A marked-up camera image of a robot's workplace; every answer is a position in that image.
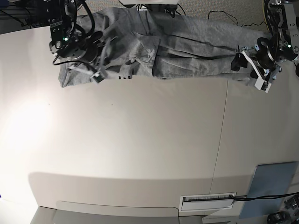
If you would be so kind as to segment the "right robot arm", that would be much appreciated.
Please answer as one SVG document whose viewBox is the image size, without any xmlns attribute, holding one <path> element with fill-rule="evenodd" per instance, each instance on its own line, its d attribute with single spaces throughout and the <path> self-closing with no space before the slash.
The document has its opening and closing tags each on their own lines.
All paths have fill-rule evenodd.
<svg viewBox="0 0 299 224">
<path fill-rule="evenodd" d="M 85 30 L 78 24 L 78 8 L 82 6 L 91 22 L 91 28 Z M 47 1 L 51 41 L 49 48 L 54 56 L 53 65 L 61 66 L 67 72 L 87 75 L 99 83 L 108 78 L 105 65 L 108 53 L 116 36 L 104 37 L 102 31 L 96 31 L 94 16 L 83 0 Z"/>
</svg>

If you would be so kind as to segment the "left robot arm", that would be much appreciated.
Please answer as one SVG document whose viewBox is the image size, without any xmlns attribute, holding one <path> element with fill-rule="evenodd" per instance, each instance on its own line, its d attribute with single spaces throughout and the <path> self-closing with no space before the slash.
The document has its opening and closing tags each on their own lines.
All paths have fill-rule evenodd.
<svg viewBox="0 0 299 224">
<path fill-rule="evenodd" d="M 294 0 L 263 0 L 264 23 L 270 38 L 260 37 L 253 47 L 238 49 L 231 63 L 231 70 L 239 71 L 250 63 L 251 77 L 269 84 L 281 72 L 284 61 L 299 57 L 299 30 Z"/>
</svg>

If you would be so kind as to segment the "robot base stand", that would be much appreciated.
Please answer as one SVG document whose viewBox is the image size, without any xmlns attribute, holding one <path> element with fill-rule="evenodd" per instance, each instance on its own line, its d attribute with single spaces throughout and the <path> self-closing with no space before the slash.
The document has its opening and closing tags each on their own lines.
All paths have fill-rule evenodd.
<svg viewBox="0 0 299 224">
<path fill-rule="evenodd" d="M 169 14 L 172 18 L 178 12 L 178 8 L 186 15 L 178 0 L 119 0 L 119 3 L 126 8 L 136 7 L 138 11 L 151 11 Z"/>
</svg>

